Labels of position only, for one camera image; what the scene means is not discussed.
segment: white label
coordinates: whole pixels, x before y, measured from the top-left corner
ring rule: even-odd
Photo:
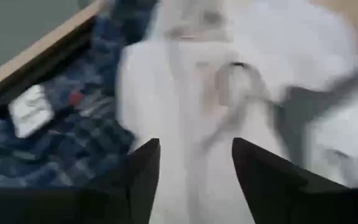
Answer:
[[[34,85],[9,104],[9,112],[18,138],[26,138],[49,122],[53,110],[44,87]]]

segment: blue plaid fabric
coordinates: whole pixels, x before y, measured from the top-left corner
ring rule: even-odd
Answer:
[[[0,187],[84,186],[116,169],[134,140],[115,119],[120,54],[139,41],[155,0],[109,1],[96,17],[91,48],[42,85],[57,117],[27,139],[0,119]],[[74,108],[70,93],[82,93]]]

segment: red tag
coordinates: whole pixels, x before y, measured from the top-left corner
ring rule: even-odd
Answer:
[[[78,92],[70,93],[69,104],[75,106],[78,103],[80,103],[80,101],[83,98],[84,98],[84,95],[82,95],[81,93],[78,93]]]

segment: folded clothes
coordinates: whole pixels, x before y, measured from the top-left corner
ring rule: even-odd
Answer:
[[[55,119],[26,139],[0,119],[0,187],[83,186],[126,156],[134,137],[116,120],[116,70],[122,49],[142,38],[156,0],[111,2],[96,16],[90,49],[41,83]]]

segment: wooden edge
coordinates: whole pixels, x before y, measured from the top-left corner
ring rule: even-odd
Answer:
[[[22,51],[19,55],[0,66],[0,83],[7,79],[11,74],[20,70],[30,63],[34,58],[46,52],[51,46],[55,45],[64,36],[73,32],[77,27],[92,19],[100,10],[103,0],[97,0],[87,8],[75,14],[69,20],[58,26],[49,34],[36,41],[29,48]]]

